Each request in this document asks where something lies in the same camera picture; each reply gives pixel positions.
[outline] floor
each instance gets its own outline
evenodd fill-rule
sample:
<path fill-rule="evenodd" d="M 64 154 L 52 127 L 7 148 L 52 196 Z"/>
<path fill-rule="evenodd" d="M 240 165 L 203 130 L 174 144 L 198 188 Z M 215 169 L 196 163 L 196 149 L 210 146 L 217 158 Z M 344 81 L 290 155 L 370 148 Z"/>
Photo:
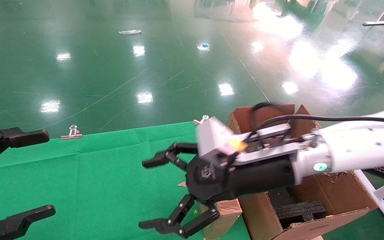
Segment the floor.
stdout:
<path fill-rule="evenodd" d="M 362 23 L 383 9 L 384 0 L 0 0 L 0 128 L 59 138 L 71 124 L 93 134 L 204 114 L 226 121 L 262 101 L 325 116 L 381 111 L 384 26 Z M 132 29 L 142 32 L 118 33 Z M 366 227 L 378 219 L 384 232 L 373 212 Z"/>

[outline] cardboard flap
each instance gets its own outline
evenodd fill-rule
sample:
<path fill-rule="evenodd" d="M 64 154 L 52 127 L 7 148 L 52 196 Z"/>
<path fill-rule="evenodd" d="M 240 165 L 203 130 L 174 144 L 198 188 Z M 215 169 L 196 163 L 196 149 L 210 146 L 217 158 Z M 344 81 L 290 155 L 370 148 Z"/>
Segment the cardboard flap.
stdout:
<path fill-rule="evenodd" d="M 335 183 L 331 182 L 329 176 L 315 175 L 315 178 L 337 214 L 367 207 L 370 210 L 378 208 L 361 182 L 351 172 L 347 172 L 346 176 L 340 176 Z"/>
<path fill-rule="evenodd" d="M 310 115 L 309 111 L 304 105 L 300 105 L 300 108 L 294 115 L 296 114 Z M 301 135 L 311 132 L 312 128 L 317 127 L 315 124 L 316 121 L 312 120 L 291 120 L 289 123 L 291 125 L 291 138 L 300 137 Z"/>
<path fill-rule="evenodd" d="M 284 105 L 281 105 L 280 108 L 281 109 L 272 108 L 272 107 L 265 107 L 265 108 L 259 109 L 256 113 L 257 124 L 260 124 L 260 123 L 262 123 L 262 122 L 264 122 L 270 118 L 273 118 L 273 117 L 294 114 L 295 105 L 294 104 L 284 104 Z M 236 126 L 238 126 L 241 133 L 251 132 L 253 130 L 251 128 L 250 122 L 249 122 L 251 109 L 253 109 L 253 107 L 239 107 L 239 108 L 236 108 L 235 111 L 232 112 L 232 115 L 236 121 Z M 287 121 L 277 122 L 277 123 L 268 125 L 268 127 L 283 124 L 283 123 L 287 123 Z"/>
<path fill-rule="evenodd" d="M 346 223 L 352 222 L 353 220 L 364 216 L 369 211 L 369 208 L 365 208 L 310 222 L 294 223 L 272 240 L 311 240 L 332 231 L 333 229 L 343 226 Z"/>
<path fill-rule="evenodd" d="M 248 232 L 253 240 L 271 239 L 282 232 L 282 226 L 267 193 L 242 196 L 239 203 L 243 210 L 242 217 L 247 222 Z"/>

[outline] green tablecloth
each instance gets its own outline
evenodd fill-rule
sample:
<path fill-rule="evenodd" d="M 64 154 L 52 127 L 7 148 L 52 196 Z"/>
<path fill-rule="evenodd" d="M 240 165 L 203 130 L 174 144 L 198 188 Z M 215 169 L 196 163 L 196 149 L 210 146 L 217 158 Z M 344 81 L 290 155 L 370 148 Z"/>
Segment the green tablecloth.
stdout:
<path fill-rule="evenodd" d="M 8 149 L 0 156 L 0 220 L 52 204 L 56 215 L 33 223 L 23 240 L 180 239 L 138 228 L 140 221 L 168 217 L 187 193 L 177 185 L 185 180 L 177 167 L 146 170 L 141 165 L 175 141 L 195 142 L 195 125 L 105 132 Z M 185 220 L 193 217 L 192 209 Z M 202 231 L 190 237 L 203 238 Z M 224 239 L 249 239 L 241 217 Z"/>

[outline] cardboard piece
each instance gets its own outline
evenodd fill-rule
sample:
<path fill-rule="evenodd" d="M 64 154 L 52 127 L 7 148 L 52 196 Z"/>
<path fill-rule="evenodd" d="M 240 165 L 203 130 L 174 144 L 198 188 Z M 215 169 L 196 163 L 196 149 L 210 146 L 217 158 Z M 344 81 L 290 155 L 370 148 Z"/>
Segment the cardboard piece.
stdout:
<path fill-rule="evenodd" d="M 242 214 L 238 199 L 220 201 L 217 202 L 215 206 L 220 213 L 220 218 L 204 228 L 206 240 L 222 238 Z M 201 213 L 207 211 L 207 209 L 207 206 L 201 203 L 199 204 Z"/>
<path fill-rule="evenodd" d="M 248 118 L 252 107 L 237 108 L 231 112 L 227 126 L 236 134 L 250 132 Z M 272 117 L 294 114 L 294 104 L 276 108 L 263 108 L 258 112 L 258 123 Z M 301 105 L 295 114 L 308 114 Z M 307 134 L 319 124 L 310 120 L 291 120 L 292 138 Z M 258 193 L 239 198 L 243 217 L 252 240 L 311 240 L 333 229 L 364 216 L 377 205 L 361 182 L 352 174 L 342 176 L 336 183 L 323 175 L 308 176 L 303 183 L 293 187 L 293 197 L 299 201 L 321 201 L 328 211 L 328 217 L 309 222 L 293 223 L 282 229 L 267 193 Z"/>

